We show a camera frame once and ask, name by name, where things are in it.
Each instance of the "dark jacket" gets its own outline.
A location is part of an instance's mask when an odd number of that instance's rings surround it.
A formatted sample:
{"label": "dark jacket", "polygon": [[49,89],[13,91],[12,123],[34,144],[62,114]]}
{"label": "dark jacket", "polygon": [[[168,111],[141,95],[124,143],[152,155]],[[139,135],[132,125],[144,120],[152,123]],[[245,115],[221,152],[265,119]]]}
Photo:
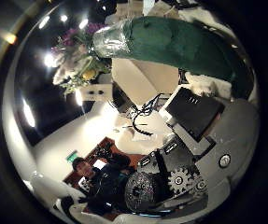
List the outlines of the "dark jacket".
{"label": "dark jacket", "polygon": [[130,169],[130,159],[125,155],[113,153],[101,170],[93,167],[95,176],[91,179],[88,207],[97,215],[111,212],[114,208],[122,213],[129,212],[124,201],[124,191],[129,175],[121,172]]}

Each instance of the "green fabric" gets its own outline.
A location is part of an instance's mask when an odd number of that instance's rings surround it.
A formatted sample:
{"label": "green fabric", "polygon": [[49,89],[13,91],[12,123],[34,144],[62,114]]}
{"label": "green fabric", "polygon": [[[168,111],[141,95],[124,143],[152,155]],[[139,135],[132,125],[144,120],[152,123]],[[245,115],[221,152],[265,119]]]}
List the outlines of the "green fabric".
{"label": "green fabric", "polygon": [[232,83],[236,98],[247,98],[253,88],[246,65],[231,46],[191,23],[142,17],[126,21],[123,33],[129,50],[118,50],[110,57],[165,63],[195,75],[216,77]]}

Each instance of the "gear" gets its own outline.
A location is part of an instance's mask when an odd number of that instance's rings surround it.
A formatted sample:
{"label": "gear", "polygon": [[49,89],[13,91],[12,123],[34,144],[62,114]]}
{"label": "gear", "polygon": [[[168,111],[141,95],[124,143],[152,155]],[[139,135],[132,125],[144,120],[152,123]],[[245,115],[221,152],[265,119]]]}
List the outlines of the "gear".
{"label": "gear", "polygon": [[198,179],[198,183],[189,191],[189,194],[193,195],[194,199],[201,198],[206,193],[206,183],[205,181],[197,174],[193,175],[194,179]]}
{"label": "gear", "polygon": [[169,176],[168,179],[168,185],[174,194],[183,193],[183,191],[188,190],[189,186],[192,184],[192,177],[185,168],[175,169],[171,172],[171,176]]}

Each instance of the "yellow flower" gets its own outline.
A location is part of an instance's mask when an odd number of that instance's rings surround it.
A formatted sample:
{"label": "yellow flower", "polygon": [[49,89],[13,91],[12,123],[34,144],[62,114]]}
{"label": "yellow flower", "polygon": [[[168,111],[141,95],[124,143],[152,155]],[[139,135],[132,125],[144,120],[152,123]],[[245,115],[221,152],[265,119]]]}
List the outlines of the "yellow flower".
{"label": "yellow flower", "polygon": [[91,69],[83,74],[83,78],[87,81],[93,79],[96,75],[96,71],[94,69]]}

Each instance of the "dark hair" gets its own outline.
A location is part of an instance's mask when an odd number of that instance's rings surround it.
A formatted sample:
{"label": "dark hair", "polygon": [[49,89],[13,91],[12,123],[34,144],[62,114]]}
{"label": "dark hair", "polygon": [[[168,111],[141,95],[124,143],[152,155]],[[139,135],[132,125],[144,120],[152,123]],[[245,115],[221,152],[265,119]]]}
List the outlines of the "dark hair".
{"label": "dark hair", "polygon": [[82,161],[85,161],[85,159],[84,159],[84,158],[81,158],[81,157],[77,157],[77,158],[75,158],[75,159],[72,161],[72,168],[74,168],[74,171],[77,170],[77,166],[78,166],[78,164],[79,164],[80,162],[82,162]]}

